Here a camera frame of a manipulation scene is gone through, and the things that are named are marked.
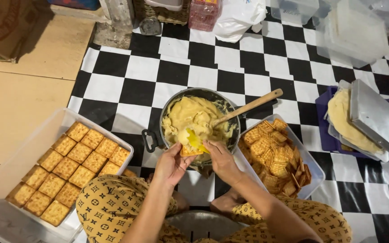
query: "patterned pants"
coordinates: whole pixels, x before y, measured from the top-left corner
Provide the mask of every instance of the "patterned pants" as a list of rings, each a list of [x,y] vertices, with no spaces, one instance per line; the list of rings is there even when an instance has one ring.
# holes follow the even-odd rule
[[[103,175],[85,186],[76,201],[80,222],[90,243],[118,243],[136,218],[148,191],[149,184],[142,178]],[[352,230],[343,215],[325,204],[278,197],[327,243],[346,243],[352,240]],[[176,213],[177,204],[171,198],[167,215]],[[249,203],[233,209],[235,221],[250,225],[220,242],[274,243],[275,236]],[[158,242],[187,243],[181,232],[166,222],[159,233]],[[196,243],[218,243],[212,239],[199,239]]]

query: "wooden spoon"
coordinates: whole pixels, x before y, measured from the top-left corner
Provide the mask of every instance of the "wooden spoon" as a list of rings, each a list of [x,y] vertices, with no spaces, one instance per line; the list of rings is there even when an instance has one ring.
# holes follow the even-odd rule
[[[258,107],[258,106],[260,106],[260,105],[262,105],[270,100],[273,100],[277,97],[280,97],[282,95],[283,95],[283,91],[281,89],[276,89],[272,92],[269,92],[268,94],[253,100],[252,102],[248,103],[247,105],[241,106],[240,108],[234,110],[233,112],[228,113],[228,114],[222,116],[221,118],[214,120],[212,122],[212,127],[215,127],[224,121],[227,121],[227,120],[229,120],[237,115],[245,113],[253,108],[256,108],[256,107]]]

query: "cooking pot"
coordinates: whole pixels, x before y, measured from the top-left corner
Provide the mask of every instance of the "cooking pot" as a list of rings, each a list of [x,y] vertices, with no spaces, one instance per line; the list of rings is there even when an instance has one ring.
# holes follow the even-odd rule
[[[148,130],[144,129],[142,131],[142,138],[143,142],[145,144],[145,148],[149,153],[154,152],[155,148],[157,146],[165,145],[167,148],[170,148],[172,144],[170,144],[168,141],[165,140],[164,136],[164,129],[162,127],[162,119],[164,116],[168,114],[169,106],[172,106],[175,104],[175,101],[180,100],[182,97],[200,97],[204,98],[208,101],[214,102],[217,104],[217,108],[224,114],[232,112],[235,110],[234,106],[229,102],[228,99],[226,99],[224,96],[219,94],[216,91],[205,89],[205,88],[189,88],[186,90],[182,90],[178,93],[176,93],[174,96],[172,96],[168,102],[166,102],[165,106],[163,107],[163,110],[160,114],[159,118],[159,128],[158,130]],[[250,110],[250,112],[256,112],[265,110],[267,108],[271,108],[273,104],[277,103],[277,99],[273,99],[272,101],[269,101],[263,105],[258,106],[257,108],[254,108]],[[244,118],[246,113],[241,114],[240,116],[236,116],[229,120],[229,127],[232,125],[235,125],[235,129],[233,130],[232,137],[227,142],[227,149],[233,153],[238,146],[238,141],[240,139],[241,134],[241,124],[240,124],[240,117]],[[153,143],[151,146],[148,145],[147,136],[151,136]],[[211,160],[208,161],[194,161],[192,163],[192,166],[205,166],[212,164]]]

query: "tray lid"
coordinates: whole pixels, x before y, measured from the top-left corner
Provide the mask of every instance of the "tray lid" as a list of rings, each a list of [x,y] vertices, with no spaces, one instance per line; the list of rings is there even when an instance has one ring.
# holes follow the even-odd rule
[[[389,103],[359,79],[352,83],[350,119],[389,152]]]

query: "checkered tablecloth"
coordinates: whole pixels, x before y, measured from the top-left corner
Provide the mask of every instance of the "checkered tablecloth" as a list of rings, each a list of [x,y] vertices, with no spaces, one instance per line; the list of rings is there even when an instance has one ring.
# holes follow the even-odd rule
[[[158,129],[161,110],[176,92],[204,87],[242,106],[281,88],[278,104],[241,120],[242,130],[273,113],[282,116],[326,174],[311,199],[343,213],[353,242],[389,242],[389,163],[323,152],[315,105],[327,86],[340,80],[361,79],[389,99],[389,54],[363,68],[331,61],[317,55],[311,21],[290,24],[267,10],[262,31],[248,30],[235,44],[218,41],[211,32],[164,24],[159,36],[135,29],[131,50],[91,45],[68,108],[130,143],[129,169],[147,177],[160,151],[146,152],[140,132]],[[207,180],[193,170],[178,185],[192,209],[207,209],[228,189],[216,175]]]

